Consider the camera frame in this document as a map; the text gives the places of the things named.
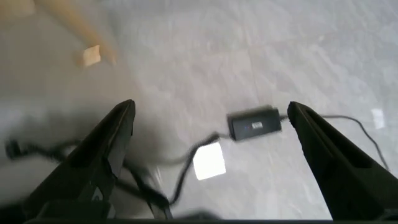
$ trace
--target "black cable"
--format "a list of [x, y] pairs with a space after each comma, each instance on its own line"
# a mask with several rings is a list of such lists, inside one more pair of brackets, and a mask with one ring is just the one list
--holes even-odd
[[197, 153], [198, 149], [202, 146], [206, 146], [208, 144], [215, 142], [219, 138], [229, 138], [229, 136], [221, 135], [218, 133], [213, 133], [210, 136], [208, 136], [206, 139], [204, 139], [203, 141], [198, 142], [194, 146], [192, 146], [192, 148], [190, 149], [189, 155], [188, 155], [188, 159], [187, 159], [183, 169], [181, 170], [180, 175], [178, 176], [177, 185], [175, 187], [173, 197], [170, 200], [170, 205], [175, 204], [178, 201], [178, 199], [180, 198], [181, 189], [182, 189], [182, 186], [185, 181], [185, 176], [187, 175], [187, 172], [188, 172], [189, 168], [191, 167], [193, 158], [195, 157], [195, 154]]
[[[350, 117], [350, 116], [337, 115], [337, 114], [320, 114], [319, 116], [321, 116], [322, 118], [330, 118], [330, 119], [335, 119], [335, 118], [337, 118], [337, 119], [338, 119], [338, 118], [339, 118], [339, 119], [348, 119], [348, 120], [351, 120], [351, 121], [356, 122], [356, 123], [359, 125], [359, 127], [362, 129], [362, 131], [363, 131], [363, 133], [366, 135], [366, 137], [368, 137], [368, 139], [374, 144], [374, 147], [376, 148], [376, 151], [377, 151], [377, 153], [379, 154], [380, 160], [381, 160], [381, 162], [383, 163], [384, 168], [386, 168], [386, 170], [387, 170], [388, 172], [390, 172], [390, 167], [387, 165], [387, 162], [386, 162], [386, 160], [385, 160], [385, 158], [384, 158], [384, 156], [383, 156], [383, 154], [382, 154], [382, 152], [381, 152], [381, 150], [380, 150], [379, 145], [378, 145], [377, 142], [369, 135], [369, 133], [365, 130], [365, 127], [363, 126], [363, 124], [362, 124], [360, 121], [358, 121], [357, 119], [352, 118], [352, 117]], [[285, 119], [287, 119], [287, 118], [288, 118], [287, 115], [282, 115], [282, 116], [280, 116], [280, 121], [283, 121], [283, 120], [285, 120]]]

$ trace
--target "label on adapter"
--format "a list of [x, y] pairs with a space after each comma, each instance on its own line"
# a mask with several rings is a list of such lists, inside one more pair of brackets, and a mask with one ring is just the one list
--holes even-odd
[[253, 129], [262, 128], [262, 123], [261, 123], [260, 121], [259, 121], [259, 122], [254, 122], [254, 123], [251, 124], [251, 127], [252, 127]]

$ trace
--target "gray tile floor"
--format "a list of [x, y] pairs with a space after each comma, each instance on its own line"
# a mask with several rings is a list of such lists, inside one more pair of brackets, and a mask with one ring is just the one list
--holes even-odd
[[[299, 101], [360, 119], [398, 176], [398, 1], [76, 3], [119, 46], [118, 66], [74, 67], [70, 56], [84, 45], [40, 8], [1, 29], [0, 139], [49, 145], [84, 136], [113, 105], [132, 98], [137, 116], [128, 158], [153, 170], [170, 196], [181, 168], [170, 161], [211, 132], [226, 133], [227, 113], [262, 105], [284, 113]], [[375, 108], [384, 112], [383, 128], [375, 127]], [[356, 124], [330, 123], [380, 161]], [[286, 122], [282, 129], [236, 144], [222, 140], [226, 173], [199, 181], [191, 170], [174, 214], [329, 219], [293, 127]], [[4, 171], [10, 163], [1, 153], [0, 178], [17, 179], [0, 186], [3, 203], [34, 175]], [[42, 179], [53, 167], [35, 159], [17, 170], [36, 170]], [[23, 195], [39, 182], [29, 181]], [[113, 196], [119, 217], [148, 216], [145, 204], [117, 190]]]
[[[398, 175], [398, 1], [103, 3], [141, 87], [130, 156], [159, 171], [166, 194], [180, 167], [159, 161], [212, 131], [227, 132], [229, 112], [272, 105], [285, 113], [290, 101], [360, 119]], [[375, 128], [374, 108], [386, 127]], [[331, 123], [380, 161], [356, 124]], [[221, 145], [226, 174], [199, 181], [191, 170], [175, 213], [330, 218], [289, 123], [280, 134]]]

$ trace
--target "power adapter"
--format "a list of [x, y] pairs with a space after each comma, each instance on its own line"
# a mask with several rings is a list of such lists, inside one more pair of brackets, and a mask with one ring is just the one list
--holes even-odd
[[280, 115], [276, 108], [261, 107], [229, 114], [229, 134], [235, 141], [241, 141], [282, 130]]

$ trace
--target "power cord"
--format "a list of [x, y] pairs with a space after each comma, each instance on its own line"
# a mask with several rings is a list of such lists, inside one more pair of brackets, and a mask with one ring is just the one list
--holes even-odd
[[[374, 147], [376, 148], [377, 154], [379, 155], [380, 160], [381, 160], [381, 162], [384, 165], [384, 168], [386, 168], [386, 170], [388, 172], [390, 172], [390, 167], [387, 165], [387, 162], [386, 162], [386, 160], [385, 160], [385, 158], [384, 158], [384, 156], [383, 156], [383, 154], [382, 154], [382, 152], [380, 150], [379, 145], [369, 135], [369, 133], [365, 130], [365, 127], [363, 126], [363, 124], [359, 120], [357, 120], [355, 118], [352, 118], [350, 116], [338, 115], [338, 114], [320, 114], [319, 116], [321, 116], [322, 118], [326, 118], [326, 119], [348, 119], [348, 120], [351, 120], [351, 121], [354, 121], [355, 123], [357, 123], [359, 125], [359, 127], [362, 129], [363, 133], [366, 135], [366, 137], [374, 144]], [[288, 118], [287, 115], [282, 115], [282, 116], [280, 116], [280, 121], [284, 121], [287, 118]]]

